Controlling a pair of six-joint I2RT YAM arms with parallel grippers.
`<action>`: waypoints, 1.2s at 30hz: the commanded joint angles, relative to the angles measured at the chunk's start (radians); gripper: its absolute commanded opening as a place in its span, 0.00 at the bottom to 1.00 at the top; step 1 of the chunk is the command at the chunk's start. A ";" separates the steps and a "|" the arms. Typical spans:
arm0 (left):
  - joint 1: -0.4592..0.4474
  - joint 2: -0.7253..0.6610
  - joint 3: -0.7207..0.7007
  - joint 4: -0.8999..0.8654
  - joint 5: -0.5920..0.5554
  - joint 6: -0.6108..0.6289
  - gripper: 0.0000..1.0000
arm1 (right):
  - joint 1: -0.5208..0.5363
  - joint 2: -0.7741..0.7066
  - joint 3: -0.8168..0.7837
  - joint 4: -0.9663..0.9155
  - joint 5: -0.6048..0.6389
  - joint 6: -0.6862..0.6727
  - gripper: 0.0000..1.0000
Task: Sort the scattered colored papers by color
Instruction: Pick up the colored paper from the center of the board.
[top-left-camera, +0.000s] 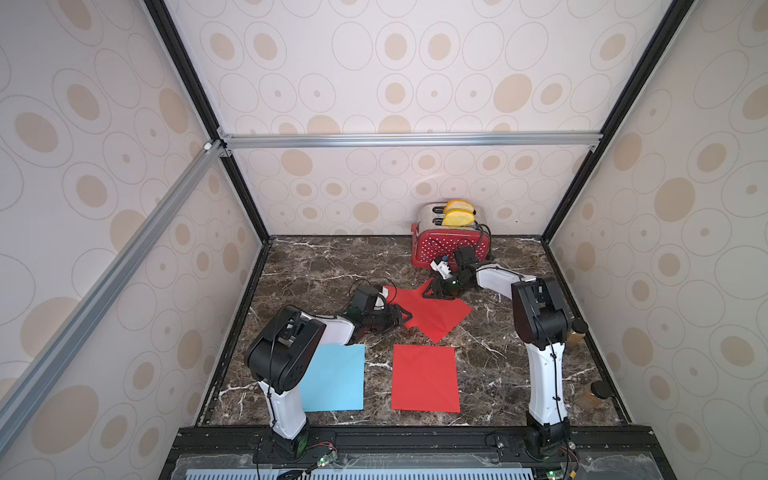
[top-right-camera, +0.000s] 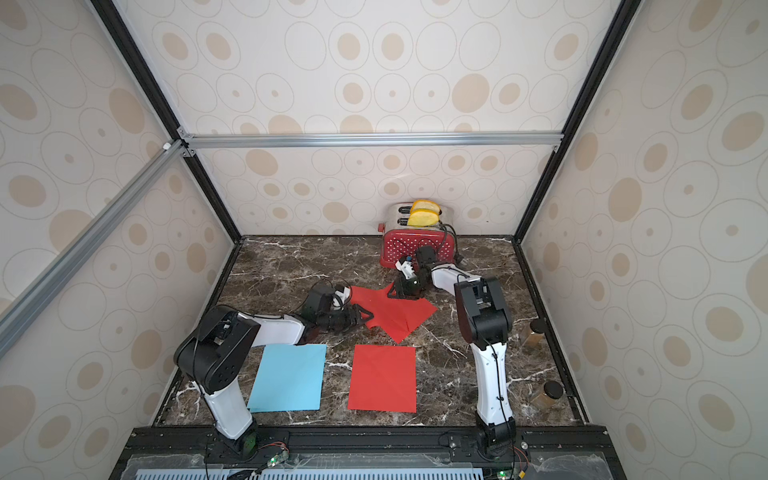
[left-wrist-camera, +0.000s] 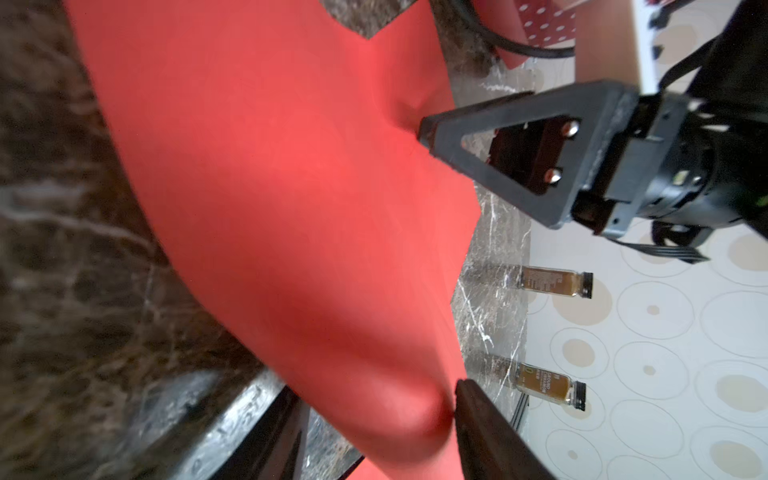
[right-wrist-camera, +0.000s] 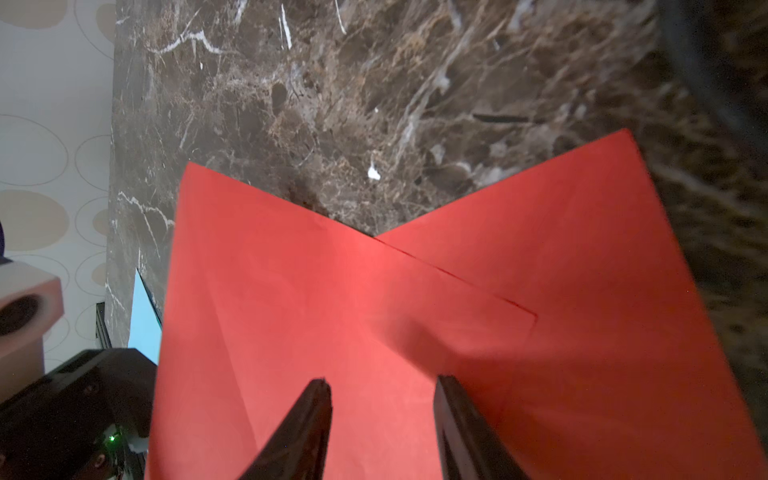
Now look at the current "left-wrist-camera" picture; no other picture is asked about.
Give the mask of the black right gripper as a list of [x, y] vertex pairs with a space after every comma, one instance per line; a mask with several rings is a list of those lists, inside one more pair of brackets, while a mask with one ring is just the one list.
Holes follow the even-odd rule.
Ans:
[[641, 218], [658, 240], [739, 224], [765, 237], [766, 117], [698, 114], [689, 103], [666, 92], [638, 104], [632, 86], [578, 83], [425, 117], [418, 140], [550, 229], [572, 218], [619, 239]]

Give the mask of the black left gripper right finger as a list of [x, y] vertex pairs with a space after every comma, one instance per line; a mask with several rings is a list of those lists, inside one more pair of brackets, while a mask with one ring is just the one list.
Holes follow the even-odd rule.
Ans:
[[458, 381], [455, 396], [455, 427], [466, 479], [554, 479], [475, 381]]

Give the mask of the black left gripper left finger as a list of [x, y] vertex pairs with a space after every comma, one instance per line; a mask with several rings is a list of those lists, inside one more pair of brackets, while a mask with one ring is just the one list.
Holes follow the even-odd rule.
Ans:
[[212, 480], [299, 479], [309, 406], [284, 387]]

